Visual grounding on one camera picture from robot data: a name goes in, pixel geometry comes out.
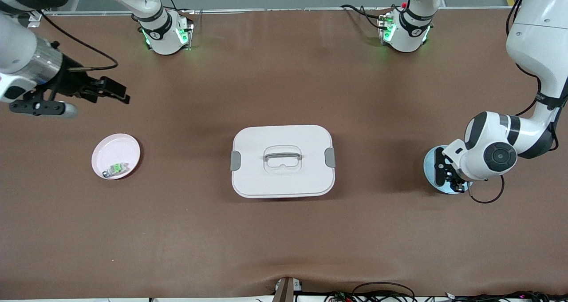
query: brown table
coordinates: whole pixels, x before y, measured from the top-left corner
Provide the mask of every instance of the brown table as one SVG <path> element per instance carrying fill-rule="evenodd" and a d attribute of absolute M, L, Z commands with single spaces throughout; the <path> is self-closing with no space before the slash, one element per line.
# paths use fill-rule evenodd
<path fill-rule="evenodd" d="M 206 15 L 194 46 L 144 47 L 129 17 L 55 21 L 111 53 L 93 72 L 128 86 L 125 106 L 68 98 L 76 119 L 8 112 L 1 122 L 0 298 L 267 294 L 282 276 L 305 290 L 401 282 L 417 294 L 568 290 L 568 136 L 521 159 L 492 205 L 439 195 L 422 173 L 433 146 L 483 110 L 515 113 L 536 91 L 505 52 L 506 10 L 441 11 L 416 53 L 379 45 L 340 11 Z M 97 56 L 47 23 L 37 30 L 85 65 Z M 316 199 L 261 201 L 231 186 L 233 136 L 249 126 L 320 124 L 337 181 Z M 142 144 L 127 179 L 91 170 L 99 140 Z M 480 199 L 499 179 L 477 183 Z"/>

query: white plate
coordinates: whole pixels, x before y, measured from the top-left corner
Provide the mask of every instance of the white plate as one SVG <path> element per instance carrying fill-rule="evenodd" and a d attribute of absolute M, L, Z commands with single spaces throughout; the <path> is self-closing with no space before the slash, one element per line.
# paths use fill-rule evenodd
<path fill-rule="evenodd" d="M 140 144 L 132 136 L 117 133 L 104 138 L 93 151 L 91 165 L 97 175 L 106 180 L 116 180 L 128 176 L 140 160 Z M 103 177 L 103 171 L 116 163 L 126 163 L 128 171 L 118 176 Z"/>

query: gray handle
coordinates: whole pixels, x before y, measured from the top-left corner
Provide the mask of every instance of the gray handle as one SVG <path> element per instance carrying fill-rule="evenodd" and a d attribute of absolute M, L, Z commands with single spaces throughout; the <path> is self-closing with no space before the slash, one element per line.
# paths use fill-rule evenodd
<path fill-rule="evenodd" d="M 267 154 L 264 156 L 264 161 L 268 161 L 268 159 L 274 159 L 274 158 L 297 158 L 298 160 L 300 160 L 302 158 L 302 155 L 295 152 Z"/>

